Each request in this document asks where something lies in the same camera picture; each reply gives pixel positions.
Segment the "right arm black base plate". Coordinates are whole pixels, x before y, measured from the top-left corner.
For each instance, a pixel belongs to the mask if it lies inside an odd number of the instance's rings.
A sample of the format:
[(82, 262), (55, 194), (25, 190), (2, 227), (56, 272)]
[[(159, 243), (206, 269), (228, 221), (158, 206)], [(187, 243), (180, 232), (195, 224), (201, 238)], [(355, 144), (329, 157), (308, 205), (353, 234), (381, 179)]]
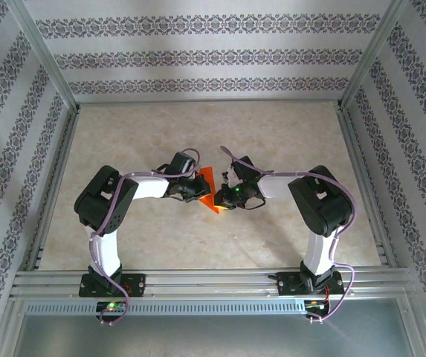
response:
[(298, 295), (324, 295), (326, 287), (333, 295), (344, 293), (344, 284), (341, 274), (335, 271), (325, 282), (319, 283), (318, 287), (309, 291), (305, 283), (300, 279), (300, 273), (296, 271), (277, 272), (268, 276), (276, 280), (279, 296), (298, 296)]

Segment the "aluminium frame bar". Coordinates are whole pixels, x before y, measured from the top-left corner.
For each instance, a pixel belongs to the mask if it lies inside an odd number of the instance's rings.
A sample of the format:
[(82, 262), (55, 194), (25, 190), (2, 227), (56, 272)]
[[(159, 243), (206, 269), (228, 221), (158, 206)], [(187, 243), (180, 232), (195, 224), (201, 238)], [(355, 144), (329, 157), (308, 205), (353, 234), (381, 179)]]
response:
[(25, 316), (25, 302), (10, 300), (0, 324), (0, 357), (13, 357)]
[(416, 297), (397, 299), (413, 357), (426, 357), (426, 320)]

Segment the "controller board with green light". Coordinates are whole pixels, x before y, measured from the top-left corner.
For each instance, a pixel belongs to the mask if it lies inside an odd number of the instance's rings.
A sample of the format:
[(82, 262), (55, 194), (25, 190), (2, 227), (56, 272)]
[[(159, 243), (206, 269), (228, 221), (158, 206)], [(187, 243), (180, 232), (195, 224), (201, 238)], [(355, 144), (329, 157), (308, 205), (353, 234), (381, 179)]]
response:
[(97, 313), (123, 313), (125, 311), (126, 304), (124, 302), (117, 301), (100, 301), (97, 303), (96, 312)]

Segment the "long aluminium mounting rail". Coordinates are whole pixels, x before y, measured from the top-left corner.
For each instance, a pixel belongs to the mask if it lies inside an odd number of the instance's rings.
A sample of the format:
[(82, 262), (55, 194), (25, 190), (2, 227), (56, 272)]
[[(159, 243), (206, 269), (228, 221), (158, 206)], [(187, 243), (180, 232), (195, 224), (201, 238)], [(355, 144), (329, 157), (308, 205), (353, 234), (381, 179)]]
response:
[[(276, 300), (277, 283), (270, 278), (280, 268), (147, 269), (145, 300)], [(21, 271), (16, 273), (11, 301), (79, 300), (82, 271)], [(406, 268), (357, 267), (347, 297), (397, 298), (414, 294)]]

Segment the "grey metal sheet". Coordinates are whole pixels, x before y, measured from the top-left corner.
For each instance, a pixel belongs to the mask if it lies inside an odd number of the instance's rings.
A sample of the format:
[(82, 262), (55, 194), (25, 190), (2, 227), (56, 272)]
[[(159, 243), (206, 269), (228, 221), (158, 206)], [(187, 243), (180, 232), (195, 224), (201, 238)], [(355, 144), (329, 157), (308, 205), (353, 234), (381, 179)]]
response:
[(398, 323), (310, 325), (299, 316), (25, 319), (15, 357), (413, 357)]

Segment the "orange paper sheet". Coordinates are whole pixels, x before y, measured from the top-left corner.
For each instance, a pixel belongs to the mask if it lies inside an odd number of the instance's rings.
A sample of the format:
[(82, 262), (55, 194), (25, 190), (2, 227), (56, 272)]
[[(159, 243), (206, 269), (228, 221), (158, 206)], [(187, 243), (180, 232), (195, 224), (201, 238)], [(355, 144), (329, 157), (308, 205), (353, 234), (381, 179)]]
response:
[(214, 204), (214, 196), (216, 194), (216, 186), (215, 186), (215, 180), (213, 175), (213, 168), (212, 167), (202, 167), (199, 170), (199, 175), (203, 175), (205, 181), (210, 186), (210, 193), (202, 196), (199, 201), (206, 205), (209, 209), (211, 209), (214, 213), (220, 214), (221, 208), (218, 208)]

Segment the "aluminium side rail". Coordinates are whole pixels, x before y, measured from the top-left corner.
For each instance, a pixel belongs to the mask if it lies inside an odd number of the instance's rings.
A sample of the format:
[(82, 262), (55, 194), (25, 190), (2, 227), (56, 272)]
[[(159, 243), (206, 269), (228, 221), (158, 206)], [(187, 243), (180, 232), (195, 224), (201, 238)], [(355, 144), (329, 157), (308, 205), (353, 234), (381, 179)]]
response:
[(58, 140), (57, 149), (51, 162), (49, 176), (45, 182), (45, 189), (39, 206), (33, 238), (30, 240), (25, 250), (24, 258), (19, 267), (20, 271), (33, 271), (36, 269), (39, 252), (44, 247), (45, 241), (48, 237), (48, 231), (54, 214), (68, 155), (74, 139), (79, 114), (80, 107), (78, 106), (66, 117)]
[(352, 123), (347, 113), (339, 106), (336, 108), (336, 113), (381, 264), (388, 268), (398, 268)]

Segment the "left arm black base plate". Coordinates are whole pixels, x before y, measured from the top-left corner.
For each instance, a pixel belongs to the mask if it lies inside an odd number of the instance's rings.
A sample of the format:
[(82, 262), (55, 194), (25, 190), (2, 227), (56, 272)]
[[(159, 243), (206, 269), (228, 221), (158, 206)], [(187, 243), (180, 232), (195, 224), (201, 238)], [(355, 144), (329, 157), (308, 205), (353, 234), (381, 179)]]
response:
[[(141, 298), (146, 286), (146, 275), (123, 274), (117, 285), (121, 286), (130, 298)], [(84, 274), (80, 281), (78, 295), (81, 298), (121, 298), (124, 293), (103, 277), (96, 280), (92, 275)]]

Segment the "aluminium frame post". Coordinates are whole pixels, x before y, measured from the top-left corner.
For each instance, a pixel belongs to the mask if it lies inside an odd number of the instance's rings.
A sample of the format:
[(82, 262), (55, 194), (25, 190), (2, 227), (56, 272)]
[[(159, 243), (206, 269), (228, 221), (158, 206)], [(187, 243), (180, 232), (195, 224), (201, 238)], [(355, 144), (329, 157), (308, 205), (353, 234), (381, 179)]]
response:
[(79, 110), (79, 103), (75, 99), (67, 80), (63, 76), (54, 55), (49, 50), (41, 32), (39, 31), (34, 19), (30, 15), (23, 0), (4, 0), (13, 17), (22, 29), (30, 46), (36, 53), (42, 66), (45, 68), (48, 76), (53, 82), (56, 90), (59, 92), (64, 103), (69, 109), (75, 112)]
[(391, 30), (409, 2), (410, 0), (390, 0), (369, 44), (358, 61), (356, 69), (349, 78), (349, 82), (346, 85), (342, 97), (338, 101), (337, 108), (340, 111), (346, 109), (353, 100), (364, 78), (367, 76), (370, 67), (378, 57), (387, 37), (390, 35)]

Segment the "thin aluminium table-edge rail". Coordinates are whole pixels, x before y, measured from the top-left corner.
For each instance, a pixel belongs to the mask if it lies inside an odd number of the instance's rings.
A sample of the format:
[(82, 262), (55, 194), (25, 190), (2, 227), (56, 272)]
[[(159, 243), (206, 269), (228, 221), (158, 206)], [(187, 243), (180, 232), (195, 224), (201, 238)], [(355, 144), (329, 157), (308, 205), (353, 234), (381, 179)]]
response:
[(97, 103), (78, 103), (79, 108), (88, 107), (113, 107), (113, 106), (163, 106), (163, 105), (181, 105), (181, 104), (216, 104), (216, 103), (293, 103), (293, 104), (319, 104), (331, 103), (334, 106), (340, 106), (340, 100), (317, 99), (317, 100), (292, 100), (292, 99), (253, 99), (253, 98), (236, 98), (236, 99), (214, 99), (214, 100), (153, 100), (153, 101), (129, 101), (129, 102), (97, 102)]

